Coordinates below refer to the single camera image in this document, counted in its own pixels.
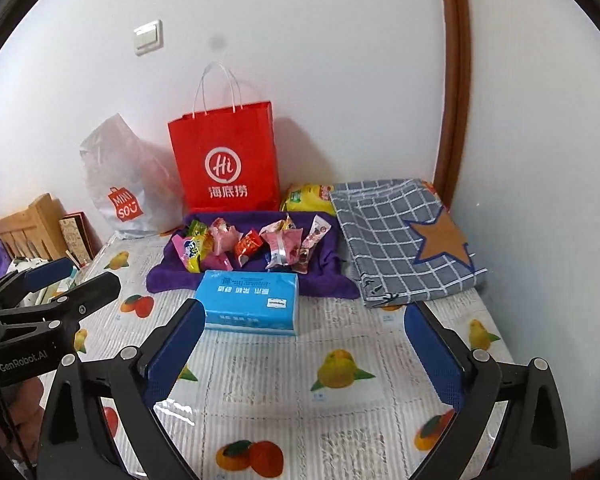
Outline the person's left hand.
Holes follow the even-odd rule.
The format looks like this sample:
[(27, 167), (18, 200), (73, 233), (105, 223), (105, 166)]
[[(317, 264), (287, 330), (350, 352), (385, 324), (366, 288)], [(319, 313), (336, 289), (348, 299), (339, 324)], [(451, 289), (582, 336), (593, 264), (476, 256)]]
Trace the person's left hand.
[(30, 460), (38, 458), (38, 442), (44, 417), (44, 408), (41, 406), (43, 392), (40, 378), (27, 379), (20, 385), (14, 402), (9, 405), (10, 416)]

